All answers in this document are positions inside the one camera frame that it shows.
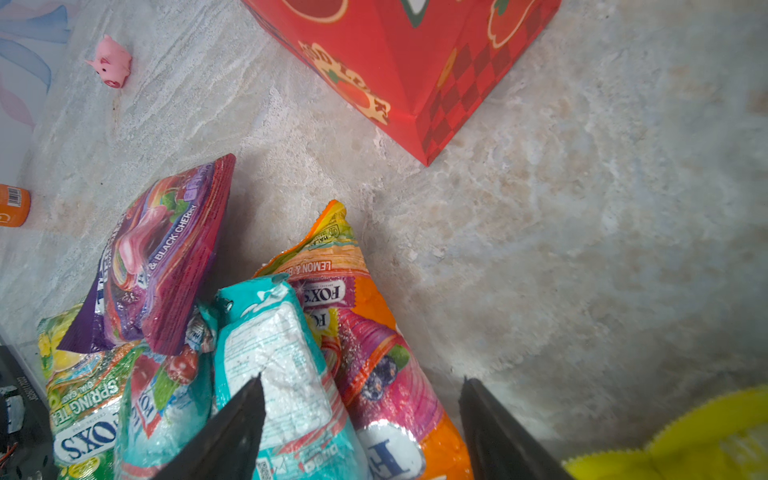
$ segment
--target orange candy bag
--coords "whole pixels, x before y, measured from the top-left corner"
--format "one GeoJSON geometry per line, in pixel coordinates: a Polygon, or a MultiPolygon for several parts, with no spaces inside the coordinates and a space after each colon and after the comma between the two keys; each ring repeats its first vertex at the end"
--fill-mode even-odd
{"type": "Polygon", "coordinates": [[[398,333],[345,217],[332,201],[301,243],[256,276],[290,275],[374,478],[472,478],[467,448],[398,333]]]}

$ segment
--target barcode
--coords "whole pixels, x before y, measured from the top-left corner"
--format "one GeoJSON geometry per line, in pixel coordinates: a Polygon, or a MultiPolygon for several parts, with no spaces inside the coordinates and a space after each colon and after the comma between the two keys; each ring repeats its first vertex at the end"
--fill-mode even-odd
{"type": "Polygon", "coordinates": [[[8,205],[20,207],[22,205],[22,191],[18,188],[8,187],[8,205]]]}
{"type": "Polygon", "coordinates": [[[256,471],[260,480],[272,480],[272,469],[267,460],[256,460],[256,471]]]}

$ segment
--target lemon illustration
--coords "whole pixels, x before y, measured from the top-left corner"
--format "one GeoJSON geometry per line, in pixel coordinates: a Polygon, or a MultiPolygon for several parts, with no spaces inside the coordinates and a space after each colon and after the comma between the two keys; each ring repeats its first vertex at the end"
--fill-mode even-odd
{"type": "Polygon", "coordinates": [[[48,394],[48,404],[51,406],[51,410],[57,409],[61,406],[61,397],[58,394],[50,392],[48,394]]]}
{"type": "MultiPolygon", "coordinates": [[[[48,350],[50,351],[51,347],[54,348],[53,351],[53,370],[55,372],[60,372],[62,370],[66,370],[68,368],[71,368],[72,366],[75,366],[80,359],[82,358],[82,355],[80,353],[72,353],[72,352],[65,352],[64,350],[56,350],[55,348],[58,347],[58,344],[61,343],[61,339],[64,338],[64,335],[67,332],[67,328],[57,328],[54,331],[53,338],[51,339],[51,342],[48,344],[48,350]]],[[[43,347],[40,347],[40,352],[42,355],[43,347]]]]}
{"type": "Polygon", "coordinates": [[[91,473],[96,472],[96,468],[98,468],[99,463],[100,462],[98,461],[98,458],[91,457],[85,462],[72,465],[68,470],[69,476],[75,478],[87,477],[91,473]]]}
{"type": "Polygon", "coordinates": [[[41,356],[51,356],[51,339],[48,338],[48,335],[42,334],[38,338],[38,348],[40,349],[40,355],[41,356]]]}

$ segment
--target plastic wrapper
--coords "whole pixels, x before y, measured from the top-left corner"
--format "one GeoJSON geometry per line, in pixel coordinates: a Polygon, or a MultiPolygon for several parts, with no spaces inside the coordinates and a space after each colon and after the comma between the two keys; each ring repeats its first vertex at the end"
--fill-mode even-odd
{"type": "Polygon", "coordinates": [[[643,449],[595,453],[564,466],[576,480],[768,478],[768,386],[710,400],[643,449]]]}
{"type": "Polygon", "coordinates": [[[112,480],[120,398],[141,352],[134,349],[138,342],[89,354],[58,349],[81,307],[38,325],[54,461],[62,479],[112,480]]]}
{"type": "Polygon", "coordinates": [[[467,448],[371,280],[346,209],[257,276],[287,273],[376,478],[472,478],[467,448]]]}
{"type": "Polygon", "coordinates": [[[323,355],[284,278],[248,280],[217,294],[211,312],[225,325],[215,356],[218,407],[261,373],[266,420],[256,480],[370,478],[323,355]]]}
{"type": "Polygon", "coordinates": [[[146,339],[178,355],[197,289],[214,256],[235,157],[229,154],[155,182],[125,211],[61,349],[91,353],[146,339]]]}
{"type": "Polygon", "coordinates": [[[203,428],[214,397],[215,346],[212,330],[194,309],[181,355],[152,353],[146,343],[136,347],[141,353],[120,407],[115,480],[153,478],[203,428]]]}

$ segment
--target green candy bag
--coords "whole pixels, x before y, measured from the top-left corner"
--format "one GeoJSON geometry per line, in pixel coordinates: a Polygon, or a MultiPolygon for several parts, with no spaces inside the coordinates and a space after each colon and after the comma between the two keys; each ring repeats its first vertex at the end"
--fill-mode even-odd
{"type": "Polygon", "coordinates": [[[60,479],[112,480],[118,410],[139,343],[96,353],[58,350],[82,303],[38,325],[38,346],[51,409],[60,479]]]}

